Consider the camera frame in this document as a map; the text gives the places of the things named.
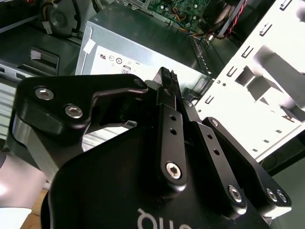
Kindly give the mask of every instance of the hole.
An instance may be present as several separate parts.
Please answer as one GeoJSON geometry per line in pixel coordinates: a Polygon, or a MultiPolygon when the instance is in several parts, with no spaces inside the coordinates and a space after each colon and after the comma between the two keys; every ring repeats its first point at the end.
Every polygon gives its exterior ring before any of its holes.
{"type": "Polygon", "coordinates": [[[235,82],[238,84],[245,86],[248,82],[250,82],[254,78],[253,72],[250,70],[248,66],[245,66],[244,70],[240,75],[236,78],[235,82]]]}
{"type": "Polygon", "coordinates": [[[24,80],[26,77],[22,74],[16,73],[16,78],[24,80]]]}
{"type": "Polygon", "coordinates": [[[170,129],[170,132],[173,134],[173,135],[177,135],[177,132],[174,130],[174,129],[170,129]]]}
{"type": "Polygon", "coordinates": [[[211,102],[213,99],[214,99],[214,96],[213,96],[213,97],[209,96],[209,97],[206,99],[205,103],[206,103],[206,104],[210,104],[210,102],[211,102]]]}
{"type": "Polygon", "coordinates": [[[170,118],[173,120],[173,121],[176,121],[176,118],[172,115],[170,115],[170,118]]]}
{"type": "Polygon", "coordinates": [[[219,151],[218,151],[217,149],[214,149],[214,153],[215,153],[216,155],[220,155],[220,153],[219,153],[219,151]]]}
{"type": "Polygon", "coordinates": [[[231,77],[235,72],[237,68],[234,68],[234,66],[230,69],[230,71],[227,73],[227,76],[231,77]]]}
{"type": "Polygon", "coordinates": [[[49,96],[50,94],[46,90],[41,90],[40,94],[43,96],[49,96]]]}
{"type": "Polygon", "coordinates": [[[251,48],[250,46],[248,46],[248,48],[242,54],[242,57],[247,58],[247,56],[252,52],[253,49],[254,48],[251,48]]]}
{"type": "Polygon", "coordinates": [[[79,112],[76,108],[70,108],[69,111],[75,114],[79,112]]]}

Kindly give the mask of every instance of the gray metal panel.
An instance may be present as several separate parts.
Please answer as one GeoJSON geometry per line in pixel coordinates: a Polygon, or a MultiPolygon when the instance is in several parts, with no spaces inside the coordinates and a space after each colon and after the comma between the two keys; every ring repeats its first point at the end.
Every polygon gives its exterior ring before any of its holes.
{"type": "Polygon", "coordinates": [[[296,105],[305,111],[305,76],[276,53],[263,64],[263,67],[289,94],[296,105]]]}
{"type": "Polygon", "coordinates": [[[203,74],[189,37],[177,28],[143,12],[112,4],[87,23],[77,74],[90,74],[97,46],[101,46],[141,64],[173,69],[181,85],[194,85],[203,74]],[[88,53],[83,49],[89,40],[97,43],[88,53]]]}
{"type": "Polygon", "coordinates": [[[31,47],[36,46],[60,56],[59,75],[71,75],[80,47],[70,41],[60,40],[40,32],[28,25],[22,25],[0,34],[0,61],[19,67],[29,56],[31,47]]]}
{"type": "Polygon", "coordinates": [[[15,27],[17,27],[17,26],[20,26],[20,25],[22,25],[22,24],[24,24],[24,23],[27,23],[27,22],[29,22],[29,21],[32,21],[32,20],[34,20],[34,19],[36,19],[36,18],[38,18],[38,15],[33,16],[33,17],[30,17],[30,18],[27,18],[27,19],[24,19],[24,20],[22,20],[22,21],[16,22],[16,23],[11,24],[11,25],[5,26],[5,27],[3,27],[3,28],[0,28],[0,33],[5,32],[5,31],[7,31],[7,30],[10,30],[10,29],[12,29],[12,28],[15,28],[15,27]]]}

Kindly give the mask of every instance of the black cable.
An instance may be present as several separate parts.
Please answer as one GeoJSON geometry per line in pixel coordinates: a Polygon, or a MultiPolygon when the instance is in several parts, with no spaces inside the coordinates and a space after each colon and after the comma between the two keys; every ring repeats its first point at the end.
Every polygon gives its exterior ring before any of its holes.
{"type": "Polygon", "coordinates": [[[81,28],[81,12],[80,12],[80,8],[78,7],[78,4],[76,2],[76,0],[72,0],[74,9],[75,9],[75,17],[74,19],[77,21],[76,24],[76,28],[73,29],[72,31],[74,31],[75,33],[78,33],[80,31],[81,28]]]}
{"type": "Polygon", "coordinates": [[[99,9],[96,1],[95,0],[91,0],[91,1],[92,1],[92,6],[93,6],[95,12],[97,12],[97,13],[100,12],[100,9],[99,9]]]}

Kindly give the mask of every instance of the wooden floor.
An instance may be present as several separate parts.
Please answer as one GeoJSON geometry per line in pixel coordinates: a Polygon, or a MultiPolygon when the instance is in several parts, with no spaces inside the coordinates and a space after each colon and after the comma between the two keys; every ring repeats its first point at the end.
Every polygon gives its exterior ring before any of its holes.
{"type": "Polygon", "coordinates": [[[29,214],[25,222],[23,223],[21,229],[41,229],[40,225],[40,209],[42,205],[42,201],[46,195],[47,191],[42,190],[40,195],[38,196],[36,203],[32,208],[32,213],[29,214]]]}

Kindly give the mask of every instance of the wire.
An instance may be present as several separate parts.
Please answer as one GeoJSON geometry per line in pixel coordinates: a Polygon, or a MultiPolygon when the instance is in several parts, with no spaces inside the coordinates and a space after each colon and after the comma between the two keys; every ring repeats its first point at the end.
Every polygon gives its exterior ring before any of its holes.
{"type": "Polygon", "coordinates": [[[233,24],[232,24],[231,27],[228,29],[228,32],[226,33],[226,35],[225,35],[224,37],[228,37],[228,36],[232,33],[234,26],[237,24],[237,21],[238,21],[239,16],[240,16],[240,15],[242,14],[242,12],[244,11],[244,7],[245,7],[247,1],[248,1],[248,0],[244,0],[242,6],[240,7],[240,10],[238,11],[238,14],[237,14],[237,15],[235,16],[235,18],[234,18],[233,24]]]}
{"type": "Polygon", "coordinates": [[[91,0],[91,2],[92,2],[92,6],[93,6],[95,12],[97,12],[97,13],[100,12],[101,10],[99,9],[99,6],[97,5],[96,1],[91,0]]]}
{"type": "MultiPolygon", "coordinates": [[[[53,4],[59,3],[60,1],[62,1],[62,0],[51,0],[51,1],[46,2],[41,7],[41,14],[42,14],[42,20],[43,21],[47,21],[48,20],[48,18],[47,18],[47,8],[49,6],[53,6],[53,4]]],[[[75,10],[75,17],[74,18],[75,18],[75,20],[77,22],[76,28],[72,29],[72,31],[74,33],[78,33],[80,31],[80,28],[81,28],[81,12],[80,12],[80,8],[79,8],[76,0],[72,0],[72,3],[73,3],[74,10],[75,10]]],[[[72,37],[72,35],[68,35],[68,36],[63,35],[61,37],[70,38],[70,37],[72,37]]]]}
{"type": "Polygon", "coordinates": [[[77,21],[76,28],[73,29],[73,31],[75,33],[78,33],[81,28],[81,12],[80,12],[80,8],[78,7],[76,0],[72,0],[72,3],[73,3],[74,10],[75,10],[75,20],[77,21]]]}

